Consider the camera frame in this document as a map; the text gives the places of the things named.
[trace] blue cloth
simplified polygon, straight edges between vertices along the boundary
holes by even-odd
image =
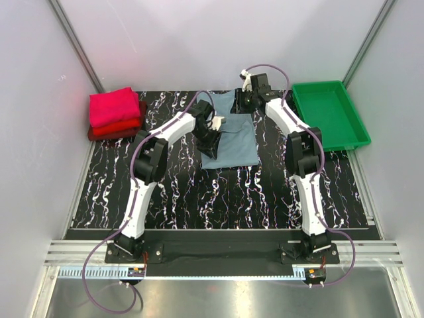
[[[218,145],[218,158],[211,159],[201,154],[203,169],[255,166],[259,164],[252,116],[250,114],[230,114],[235,91],[225,94],[212,94],[216,115],[226,118],[221,126],[221,140]],[[197,101],[209,101],[205,93],[197,96]]]

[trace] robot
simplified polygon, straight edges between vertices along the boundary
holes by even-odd
[[[319,140],[321,140],[321,131],[318,128],[309,127],[299,119],[288,107],[286,101],[282,100],[281,93],[272,91],[266,74],[253,75],[243,70],[240,77],[244,80],[244,84],[242,89],[236,90],[235,103],[231,112],[240,114],[260,111],[271,118],[287,136],[285,165],[288,172],[294,176],[303,212],[303,236],[298,247],[299,253],[304,257],[311,257],[318,252],[325,252],[330,249],[331,240],[322,222],[325,220],[323,208],[321,204],[318,204],[316,209],[313,204],[313,196],[315,196],[315,202],[321,202],[319,175],[310,182],[312,175],[318,171],[321,164],[320,149],[314,138],[305,131],[305,127]],[[135,259],[140,257],[142,252],[142,235],[150,196],[166,172],[169,147],[183,135],[193,133],[197,139],[197,149],[210,158],[217,157],[221,124],[225,122],[225,118],[215,116],[210,103],[200,101],[188,109],[187,113],[178,113],[176,117],[179,120],[164,132],[162,132],[163,127],[167,127],[170,121],[150,132],[140,131],[130,148],[132,156],[136,146],[143,139],[157,134],[143,145],[136,157],[134,163],[136,180],[131,179],[127,209],[120,226],[124,229],[114,240],[114,245],[118,249]]]

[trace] gray floor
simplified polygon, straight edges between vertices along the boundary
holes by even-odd
[[[329,280],[340,276],[329,269]],[[96,294],[109,280],[90,280]],[[147,280],[137,285],[144,300],[121,317],[400,317],[388,275],[380,268],[357,268],[342,284],[309,290],[299,282],[226,282]],[[95,296],[110,309],[122,310],[133,294],[114,286]],[[81,280],[59,279],[47,317],[116,317],[86,303]]]

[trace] floor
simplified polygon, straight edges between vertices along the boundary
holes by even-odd
[[[340,277],[328,269],[328,280]],[[90,280],[96,300],[109,309],[124,310],[133,299],[129,290],[110,280]],[[145,280],[137,300],[123,317],[373,317],[400,318],[388,274],[383,268],[355,268],[346,282],[310,290],[300,282]],[[47,317],[116,317],[87,303],[81,280],[59,279]]]
[[[160,126],[187,105],[194,91],[140,92],[148,104],[146,129]],[[286,138],[275,123],[254,114],[260,164],[203,170],[195,139],[187,134],[169,151],[168,171],[152,194],[147,229],[297,229],[301,206],[284,167]],[[129,196],[124,162],[130,139],[97,142],[74,229],[116,229]],[[366,228],[366,216],[345,151],[326,154],[321,178],[325,218],[331,227]]]

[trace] folded red cloth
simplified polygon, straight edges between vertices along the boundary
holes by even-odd
[[[93,134],[95,136],[103,136],[104,134],[118,133],[119,131],[125,131],[127,129],[141,126],[140,117],[129,119],[127,121],[119,121],[107,126],[100,128],[93,127]]]
[[[130,87],[90,95],[89,118],[94,128],[140,117],[138,95]]]
[[[102,136],[97,136],[94,134],[94,129],[92,126],[90,126],[89,130],[88,130],[88,139],[91,141],[94,140],[114,140],[114,139],[120,139],[120,138],[125,138],[125,137],[132,137],[135,136],[138,131],[141,129],[141,126],[144,122],[144,115],[146,114],[146,102],[145,101],[140,101],[139,105],[138,105],[138,109],[140,111],[140,117],[139,117],[139,126],[134,127],[134,128],[130,128],[130,129],[125,129],[123,131],[116,131],[116,132],[112,132],[110,134],[104,134]]]

